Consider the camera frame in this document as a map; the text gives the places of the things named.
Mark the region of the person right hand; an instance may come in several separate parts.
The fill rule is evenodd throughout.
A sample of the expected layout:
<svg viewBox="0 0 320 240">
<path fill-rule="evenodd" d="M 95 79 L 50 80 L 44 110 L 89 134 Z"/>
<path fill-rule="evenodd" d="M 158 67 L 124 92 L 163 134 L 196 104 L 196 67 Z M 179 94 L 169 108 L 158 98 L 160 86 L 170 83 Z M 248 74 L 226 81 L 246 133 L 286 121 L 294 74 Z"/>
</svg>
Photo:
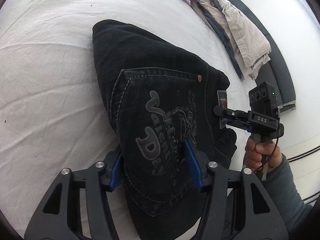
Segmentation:
<svg viewBox="0 0 320 240">
<path fill-rule="evenodd" d="M 263 157 L 268 157 L 268 172 L 278 167 L 283 159 L 279 146 L 274 142 L 256 143 L 249 137 L 245 146 L 244 165 L 252 171 L 263 168 Z"/>
</svg>

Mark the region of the right forearm grey sleeve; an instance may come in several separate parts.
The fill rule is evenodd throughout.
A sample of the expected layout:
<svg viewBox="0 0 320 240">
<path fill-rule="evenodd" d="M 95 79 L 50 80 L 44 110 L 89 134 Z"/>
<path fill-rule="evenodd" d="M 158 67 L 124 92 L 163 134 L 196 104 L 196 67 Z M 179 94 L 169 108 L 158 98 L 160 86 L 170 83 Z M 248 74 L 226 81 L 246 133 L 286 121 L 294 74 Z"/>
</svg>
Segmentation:
<svg viewBox="0 0 320 240">
<path fill-rule="evenodd" d="M 285 155 L 282 155 L 281 163 L 268 172 L 262 185 L 280 213 L 289 236 L 292 236 L 306 220 L 312 206 L 305 204 L 298 193 Z"/>
</svg>

